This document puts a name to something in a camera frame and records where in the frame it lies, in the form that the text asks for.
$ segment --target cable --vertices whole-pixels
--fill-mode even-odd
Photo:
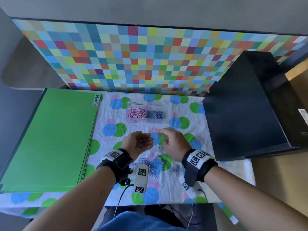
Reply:
[[[118,209],[118,206],[119,206],[119,204],[120,204],[121,198],[122,198],[122,196],[123,196],[125,190],[126,190],[128,187],[130,187],[130,186],[134,186],[134,184],[131,184],[131,185],[125,187],[125,189],[123,190],[123,192],[122,192],[122,194],[121,194],[121,197],[120,197],[120,199],[119,199],[118,205],[116,206],[116,209],[115,209],[115,213],[114,213],[114,215],[113,215],[113,218],[115,218],[115,216],[116,216],[116,210]]]
[[[198,190],[203,192],[203,194],[204,194],[204,196],[205,196],[205,199],[206,199],[206,201],[208,202],[208,199],[207,199],[207,197],[206,197],[205,192],[204,192],[202,189],[198,189]]]
[[[193,217],[193,211],[192,211],[192,215],[191,215],[191,217],[190,217],[190,219],[189,219],[189,222],[188,222],[188,225],[187,225],[187,230],[189,229],[189,225],[190,225],[190,222],[191,222],[191,220],[192,220],[192,217]]]
[[[173,210],[175,210],[170,204],[169,204],[169,206],[170,206],[170,208],[171,208],[171,210],[172,210],[172,212],[173,212]],[[184,221],[186,221],[187,223],[189,223],[189,224],[191,224],[191,225],[199,225],[199,224],[201,224],[202,222],[199,222],[199,223],[190,223],[189,221],[187,221],[177,210],[175,210],[179,215],[180,215],[180,217],[182,217],[182,219],[184,220]]]

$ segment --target table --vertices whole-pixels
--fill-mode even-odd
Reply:
[[[182,185],[178,182],[175,173],[170,171],[170,166],[178,164],[183,174],[181,163],[173,162],[166,154],[162,157],[167,161],[164,168],[157,159],[161,155],[161,138],[156,130],[171,126],[182,132],[190,145],[202,149],[214,156],[210,133],[202,105],[202,97],[170,96],[159,94],[137,94],[120,92],[100,92],[102,102],[98,109],[91,148],[87,160],[85,177],[95,171],[100,159],[112,149],[121,145],[123,138],[134,131],[142,130],[151,133],[154,138],[153,148],[144,152],[139,158],[147,158],[156,169],[156,177],[149,177],[148,188],[143,195],[132,192],[129,187],[124,193],[120,205],[143,204],[177,204],[177,203],[220,203],[219,206],[226,212],[227,208],[221,204],[220,199],[205,184],[200,183],[206,193],[205,197],[192,200],[188,197]],[[166,104],[167,119],[164,124],[128,123],[126,121],[127,102],[132,101],[157,101]],[[237,175],[245,181],[255,184],[252,164],[249,159],[229,162],[218,162],[219,166]],[[105,205],[116,206],[124,190],[123,186],[116,184]],[[65,192],[45,193],[4,193],[0,194],[0,211],[28,218],[34,218],[46,207],[63,196]]]

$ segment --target multicolored square tile pattern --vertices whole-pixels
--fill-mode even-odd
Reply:
[[[306,36],[14,20],[72,89],[204,96],[244,50],[278,63]]]

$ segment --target hand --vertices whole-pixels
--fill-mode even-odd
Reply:
[[[169,137],[169,140],[164,140],[163,148],[165,152],[175,161],[182,162],[186,152],[192,149],[184,135],[171,127],[160,129],[157,131],[157,133],[163,134],[163,137]]]
[[[153,147],[153,140],[154,139],[151,138],[150,133],[136,131],[130,133],[123,139],[121,148],[129,153],[134,162],[141,153],[150,150]]]

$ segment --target person's left hand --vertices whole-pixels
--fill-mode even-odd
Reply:
[[[130,133],[123,139],[121,148],[129,153],[134,162],[141,153],[150,150],[153,147],[153,140],[154,139],[151,137],[150,133],[136,131]]]

